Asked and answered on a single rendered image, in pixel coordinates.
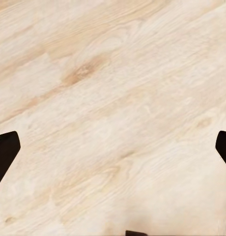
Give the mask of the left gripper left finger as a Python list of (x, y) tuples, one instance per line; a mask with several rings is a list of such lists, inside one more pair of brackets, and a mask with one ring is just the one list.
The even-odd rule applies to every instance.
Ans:
[(0, 135), (0, 182), (21, 149), (16, 131)]

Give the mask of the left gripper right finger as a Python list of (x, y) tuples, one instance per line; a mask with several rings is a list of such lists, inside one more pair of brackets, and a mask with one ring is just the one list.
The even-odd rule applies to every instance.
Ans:
[(215, 148), (226, 163), (226, 131), (219, 131), (216, 139)]

